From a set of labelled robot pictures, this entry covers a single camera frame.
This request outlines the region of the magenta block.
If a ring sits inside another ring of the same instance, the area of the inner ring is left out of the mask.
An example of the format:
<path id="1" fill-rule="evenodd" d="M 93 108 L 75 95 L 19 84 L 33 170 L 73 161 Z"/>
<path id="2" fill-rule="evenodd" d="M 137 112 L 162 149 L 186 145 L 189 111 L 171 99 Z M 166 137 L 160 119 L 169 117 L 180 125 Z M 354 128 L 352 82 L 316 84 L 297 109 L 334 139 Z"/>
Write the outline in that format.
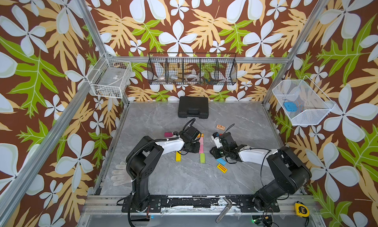
<path id="1" fill-rule="evenodd" d="M 173 136 L 173 133 L 171 132 L 164 133 L 164 137 L 172 137 L 172 136 Z"/>

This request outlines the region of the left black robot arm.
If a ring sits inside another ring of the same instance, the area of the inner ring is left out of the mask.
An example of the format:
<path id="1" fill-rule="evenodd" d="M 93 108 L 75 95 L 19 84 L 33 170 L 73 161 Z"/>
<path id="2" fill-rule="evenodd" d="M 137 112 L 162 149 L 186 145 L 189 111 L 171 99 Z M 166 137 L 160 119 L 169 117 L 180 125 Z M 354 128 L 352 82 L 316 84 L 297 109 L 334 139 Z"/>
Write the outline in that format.
<path id="1" fill-rule="evenodd" d="M 150 196 L 149 176 L 155 170 L 162 155 L 184 151 L 198 153 L 200 131 L 195 127 L 173 133 L 173 136 L 153 139 L 144 136 L 126 158 L 126 171 L 132 179 L 131 206 L 143 211 L 148 206 Z"/>

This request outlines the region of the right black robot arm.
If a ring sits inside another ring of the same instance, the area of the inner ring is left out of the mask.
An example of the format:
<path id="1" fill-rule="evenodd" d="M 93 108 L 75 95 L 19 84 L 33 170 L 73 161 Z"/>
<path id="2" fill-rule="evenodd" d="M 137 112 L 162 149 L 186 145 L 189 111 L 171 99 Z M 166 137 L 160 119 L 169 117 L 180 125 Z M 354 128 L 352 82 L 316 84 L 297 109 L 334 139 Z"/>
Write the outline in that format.
<path id="1" fill-rule="evenodd" d="M 231 159 L 232 164 L 250 162 L 270 168 L 274 180 L 263 185 L 253 197 L 253 208 L 257 211 L 267 210 L 284 194 L 295 194 L 312 177 L 310 170 L 288 147 L 266 149 L 237 145 L 230 132 L 214 133 L 212 140 L 216 146 L 210 150 L 210 154 L 215 159 Z"/>

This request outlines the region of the green block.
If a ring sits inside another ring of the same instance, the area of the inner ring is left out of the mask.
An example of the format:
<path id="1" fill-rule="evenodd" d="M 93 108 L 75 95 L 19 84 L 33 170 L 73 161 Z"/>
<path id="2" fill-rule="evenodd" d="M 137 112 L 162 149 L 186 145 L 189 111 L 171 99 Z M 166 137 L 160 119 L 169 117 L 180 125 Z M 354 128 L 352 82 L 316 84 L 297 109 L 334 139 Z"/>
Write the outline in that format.
<path id="1" fill-rule="evenodd" d="M 201 164 L 206 163 L 206 155 L 204 153 L 200 153 L 200 163 Z"/>

